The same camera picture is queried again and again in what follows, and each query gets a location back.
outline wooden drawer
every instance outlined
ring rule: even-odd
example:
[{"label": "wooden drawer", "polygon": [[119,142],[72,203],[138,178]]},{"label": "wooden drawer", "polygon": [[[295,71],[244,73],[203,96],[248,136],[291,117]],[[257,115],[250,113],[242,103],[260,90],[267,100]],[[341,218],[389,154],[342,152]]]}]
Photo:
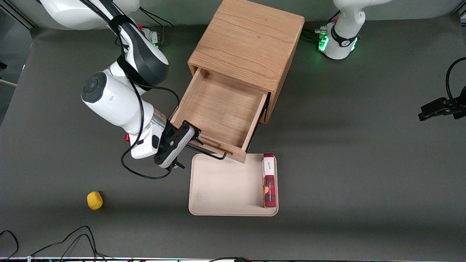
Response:
[{"label": "wooden drawer", "polygon": [[193,144],[244,163],[246,150],[267,101],[267,92],[233,78],[197,68],[171,122],[201,129]]},{"label": "wooden drawer", "polygon": [[304,17],[247,0],[223,0],[188,60],[270,94],[268,123],[290,68]]}]

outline wood grain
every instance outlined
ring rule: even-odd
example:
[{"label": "wood grain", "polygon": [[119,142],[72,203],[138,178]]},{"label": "wood grain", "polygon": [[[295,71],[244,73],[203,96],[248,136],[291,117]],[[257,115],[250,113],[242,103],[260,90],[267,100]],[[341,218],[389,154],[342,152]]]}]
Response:
[{"label": "wood grain", "polygon": [[261,90],[198,68],[171,122],[187,120],[201,129],[203,148],[243,161],[266,99]]},{"label": "wood grain", "polygon": [[268,121],[289,69],[304,18],[246,0],[223,0],[188,60],[271,92]]}]

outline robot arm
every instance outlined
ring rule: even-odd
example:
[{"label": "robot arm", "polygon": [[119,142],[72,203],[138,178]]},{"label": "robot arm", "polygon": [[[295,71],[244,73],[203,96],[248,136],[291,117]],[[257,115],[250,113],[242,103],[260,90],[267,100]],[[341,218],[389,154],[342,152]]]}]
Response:
[{"label": "robot arm", "polygon": [[137,84],[161,83],[168,74],[168,60],[123,13],[123,10],[137,9],[139,0],[120,0],[124,2],[123,10],[112,0],[86,1],[100,15],[90,9],[89,3],[84,4],[85,0],[41,0],[60,24],[73,29],[108,24],[128,45],[124,56],[85,83],[81,98],[95,113],[128,133],[130,143],[135,144],[131,149],[133,158],[155,155],[156,164],[170,170],[179,164],[176,157],[189,141],[198,138],[200,130],[186,121],[177,129],[150,103],[140,99],[149,89]]},{"label": "robot arm", "polygon": [[337,22],[316,30],[325,34],[322,37],[319,51],[331,59],[340,60],[346,58],[354,49],[357,34],[366,21],[366,13],[363,8],[388,3],[392,0],[333,0],[336,8],[341,12]]}]

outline tray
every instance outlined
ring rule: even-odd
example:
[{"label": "tray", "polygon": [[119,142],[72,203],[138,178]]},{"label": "tray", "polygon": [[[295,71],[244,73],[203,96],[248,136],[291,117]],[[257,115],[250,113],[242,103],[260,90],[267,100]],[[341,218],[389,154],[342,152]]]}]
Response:
[{"label": "tray", "polygon": [[276,207],[263,207],[263,154],[247,154],[244,164],[233,159],[216,160],[204,154],[192,158],[189,212],[193,215],[274,216]]}]

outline yellow sponge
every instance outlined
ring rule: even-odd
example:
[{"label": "yellow sponge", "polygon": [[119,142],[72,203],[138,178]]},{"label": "yellow sponge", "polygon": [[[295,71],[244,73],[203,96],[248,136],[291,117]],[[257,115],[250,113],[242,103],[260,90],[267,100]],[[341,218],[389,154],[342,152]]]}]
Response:
[{"label": "yellow sponge", "polygon": [[92,210],[98,210],[103,205],[102,196],[97,191],[92,191],[88,194],[88,206]]}]

